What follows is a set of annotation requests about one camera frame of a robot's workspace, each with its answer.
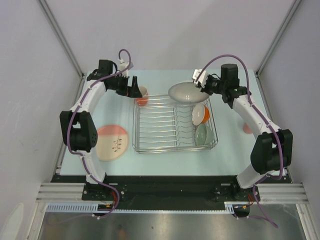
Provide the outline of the orange mug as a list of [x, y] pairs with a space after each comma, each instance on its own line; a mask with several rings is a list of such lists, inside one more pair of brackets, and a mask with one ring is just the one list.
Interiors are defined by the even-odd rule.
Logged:
[[136, 99], [135, 99], [135, 102], [136, 102], [139, 106], [143, 107], [143, 106], [145, 106], [145, 105], [148, 103], [148, 100], [149, 100], [148, 90], [147, 90], [147, 88], [144, 87], [144, 86], [139, 86], [138, 88], [139, 88], [139, 91], [140, 91], [142, 97], [136, 98]]

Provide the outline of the light green bowl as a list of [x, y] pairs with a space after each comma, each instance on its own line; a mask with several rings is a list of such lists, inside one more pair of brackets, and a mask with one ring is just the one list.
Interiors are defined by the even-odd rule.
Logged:
[[215, 134], [207, 125], [201, 123], [195, 131], [195, 145], [205, 146], [214, 142]]

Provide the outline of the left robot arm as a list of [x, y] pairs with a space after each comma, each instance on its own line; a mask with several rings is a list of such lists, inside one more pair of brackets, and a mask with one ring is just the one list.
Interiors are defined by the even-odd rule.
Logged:
[[92, 159], [92, 150], [98, 142], [98, 132], [92, 113], [108, 90], [128, 98], [143, 96], [136, 76], [132, 78], [131, 85], [128, 85], [128, 71], [132, 63], [123, 59], [119, 61], [120, 64], [117, 65], [111, 60], [99, 60], [98, 68], [88, 75], [83, 93], [74, 106], [59, 115], [63, 142], [72, 155], [80, 158], [86, 173], [86, 181], [96, 184], [93, 194], [100, 200], [110, 196], [111, 188], [103, 183], [106, 172], [102, 170], [100, 162]]

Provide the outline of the white deep plate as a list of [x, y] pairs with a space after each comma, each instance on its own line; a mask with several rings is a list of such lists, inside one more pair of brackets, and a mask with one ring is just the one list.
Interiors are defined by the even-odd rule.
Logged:
[[201, 92], [201, 89], [192, 82], [180, 82], [171, 86], [168, 95], [176, 102], [187, 104], [203, 102], [210, 97], [209, 94]]

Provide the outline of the orange white bowl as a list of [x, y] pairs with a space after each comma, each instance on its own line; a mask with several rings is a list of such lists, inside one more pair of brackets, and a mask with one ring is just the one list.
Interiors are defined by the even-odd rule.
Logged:
[[192, 123], [195, 126], [205, 124], [210, 118], [209, 109], [202, 103], [199, 102], [195, 105], [192, 111]]

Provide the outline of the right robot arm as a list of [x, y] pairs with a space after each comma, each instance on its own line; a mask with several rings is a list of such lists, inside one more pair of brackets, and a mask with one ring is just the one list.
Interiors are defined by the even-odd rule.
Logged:
[[250, 164], [237, 175], [237, 184], [230, 188], [231, 196], [242, 201], [249, 194], [248, 188], [273, 171], [282, 175], [284, 168], [291, 164], [293, 134], [289, 129], [281, 129], [259, 110], [248, 87], [240, 86], [238, 74], [238, 66], [228, 63], [221, 66], [220, 77], [198, 69], [192, 79], [201, 92], [221, 95], [223, 102], [242, 117], [255, 137]]

